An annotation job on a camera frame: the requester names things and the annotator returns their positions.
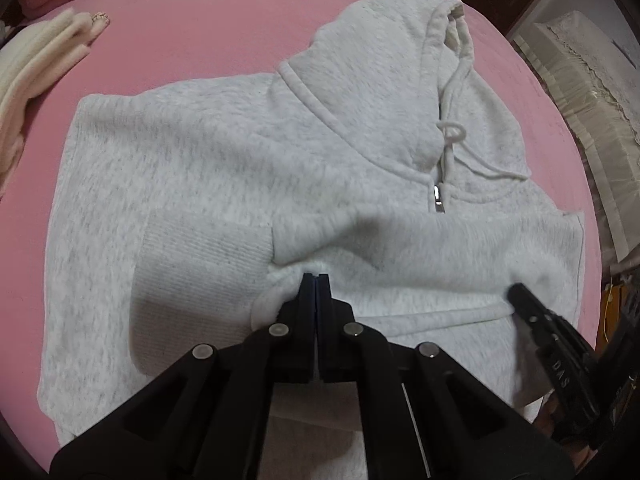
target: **white folded cloth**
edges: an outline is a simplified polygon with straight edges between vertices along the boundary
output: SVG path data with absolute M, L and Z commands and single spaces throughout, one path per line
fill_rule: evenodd
M 89 54 L 89 44 L 108 23 L 102 13 L 67 9 L 25 27 L 0 49 L 0 196 L 22 156 L 27 101 Z

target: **bed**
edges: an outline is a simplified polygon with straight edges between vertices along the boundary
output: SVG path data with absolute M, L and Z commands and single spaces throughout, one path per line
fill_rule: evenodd
M 90 56 L 31 102 L 24 155 L 0 203 L 0 412 L 44 468 L 59 448 L 53 423 L 36 402 L 44 249 L 60 156 L 79 99 L 91 93 L 137 94 L 190 78 L 270 72 L 354 1 L 75 0 L 65 6 L 105 12 L 111 25 Z M 593 344 L 600 248 L 580 155 L 560 113 L 510 44 L 473 9 L 466 10 L 466 19 L 476 70 L 521 124 L 533 180 L 561 210 L 585 214 L 578 329 Z

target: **bolt head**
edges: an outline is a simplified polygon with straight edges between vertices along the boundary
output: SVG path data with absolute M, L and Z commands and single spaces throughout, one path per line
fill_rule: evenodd
M 347 323 L 342 327 L 346 335 L 360 335 L 364 332 L 364 327 L 360 323 Z
M 274 323 L 269 327 L 269 333 L 274 337 L 283 337 L 289 333 L 289 327 L 284 323 Z
M 440 353 L 440 347 L 436 343 L 420 343 L 418 352 L 428 358 L 436 357 Z
M 213 355 L 213 347 L 205 343 L 199 344 L 193 348 L 191 354 L 196 359 L 209 359 Z

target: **gray hoodie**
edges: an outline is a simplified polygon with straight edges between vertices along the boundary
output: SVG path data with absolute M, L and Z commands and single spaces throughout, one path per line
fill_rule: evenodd
M 473 60 L 459 1 L 363 0 L 276 73 L 83 99 L 47 238 L 44 412 L 84 431 L 193 344 L 272 322 L 305 271 L 507 402 L 542 394 L 503 295 L 524 282 L 576 321 L 582 219 L 529 180 Z M 272 413 L 353 429 L 343 393 L 282 388 Z

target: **zipper pull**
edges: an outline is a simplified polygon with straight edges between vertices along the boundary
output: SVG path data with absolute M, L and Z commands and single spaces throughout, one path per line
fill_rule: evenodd
M 436 196 L 436 211 L 438 213 L 444 213 L 444 206 L 442 205 L 442 200 L 440 199 L 440 188 L 438 186 L 433 186 L 433 192 Z

